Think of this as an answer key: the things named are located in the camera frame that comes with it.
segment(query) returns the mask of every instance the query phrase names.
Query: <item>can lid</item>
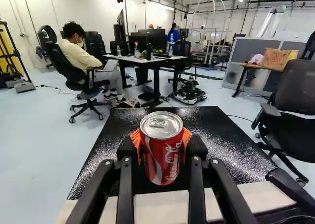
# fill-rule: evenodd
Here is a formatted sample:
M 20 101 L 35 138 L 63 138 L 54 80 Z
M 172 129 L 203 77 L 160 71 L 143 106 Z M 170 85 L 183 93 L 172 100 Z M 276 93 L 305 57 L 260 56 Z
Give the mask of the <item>can lid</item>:
M 183 128 L 182 119 L 166 111 L 152 112 L 140 122 L 141 131 L 148 137 L 165 140 L 175 137 Z

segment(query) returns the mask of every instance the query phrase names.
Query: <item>yellow shirt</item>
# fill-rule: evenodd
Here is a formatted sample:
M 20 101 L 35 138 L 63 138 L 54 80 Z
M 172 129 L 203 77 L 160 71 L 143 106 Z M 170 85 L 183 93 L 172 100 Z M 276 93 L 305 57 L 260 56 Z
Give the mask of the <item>yellow shirt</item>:
M 77 44 L 70 43 L 67 39 L 62 39 L 59 46 L 69 62 L 75 67 L 82 69 L 85 73 L 87 73 L 87 68 L 90 66 L 98 67 L 102 65 L 99 59 L 88 54 Z

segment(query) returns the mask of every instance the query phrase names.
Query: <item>face mask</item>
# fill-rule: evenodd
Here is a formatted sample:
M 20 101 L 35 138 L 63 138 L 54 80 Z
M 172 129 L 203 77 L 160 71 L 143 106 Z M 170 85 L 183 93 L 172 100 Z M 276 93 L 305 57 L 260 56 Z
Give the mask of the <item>face mask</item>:
M 78 42 L 78 46 L 80 47 L 80 48 L 82 48 L 83 47 L 83 39 L 82 38 L 80 38 L 81 39 L 81 43 L 78 41 L 78 39 L 76 38 L 76 40 L 77 40 L 77 42 Z

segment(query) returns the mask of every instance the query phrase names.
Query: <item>light blue floor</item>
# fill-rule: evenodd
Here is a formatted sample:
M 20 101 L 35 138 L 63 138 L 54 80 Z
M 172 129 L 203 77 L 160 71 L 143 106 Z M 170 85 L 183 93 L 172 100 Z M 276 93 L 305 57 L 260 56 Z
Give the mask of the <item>light blue floor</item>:
M 135 76 L 134 70 L 127 72 Z M 197 70 L 198 74 L 224 77 L 222 71 Z M 35 85 L 65 86 L 65 78 L 53 69 L 29 70 Z M 167 79 L 171 72 L 160 72 L 160 91 L 166 96 L 172 85 Z M 260 110 L 262 98 L 239 96 L 232 98 L 233 90 L 222 88 L 222 81 L 199 78 L 199 88 L 207 89 L 208 99 L 196 106 L 216 105 L 227 115 L 253 120 Z M 127 97 L 141 93 L 141 86 L 126 89 Z M 59 95 L 58 90 L 37 88 L 36 91 L 17 94 L 14 89 L 0 90 L 0 217 L 4 224 L 53 224 L 84 161 L 94 145 L 109 115 L 109 107 L 98 107 L 105 116 L 99 121 L 95 113 L 86 111 L 70 124 L 69 107 L 74 95 Z M 185 106 L 171 99 L 172 106 Z M 160 106 L 170 106 L 164 102 Z M 254 141 L 256 131 L 251 123 L 231 119 Z M 315 197 L 315 165 L 291 159 L 310 180 L 306 190 Z M 286 169 L 279 159 L 274 161 Z

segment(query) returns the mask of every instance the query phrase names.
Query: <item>chair wheel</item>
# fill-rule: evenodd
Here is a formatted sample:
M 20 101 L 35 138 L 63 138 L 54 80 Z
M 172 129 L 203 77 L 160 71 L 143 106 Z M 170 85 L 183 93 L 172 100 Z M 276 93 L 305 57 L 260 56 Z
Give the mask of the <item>chair wheel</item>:
M 304 187 L 306 185 L 306 182 L 303 181 L 300 177 L 296 178 L 295 181 L 301 186 Z

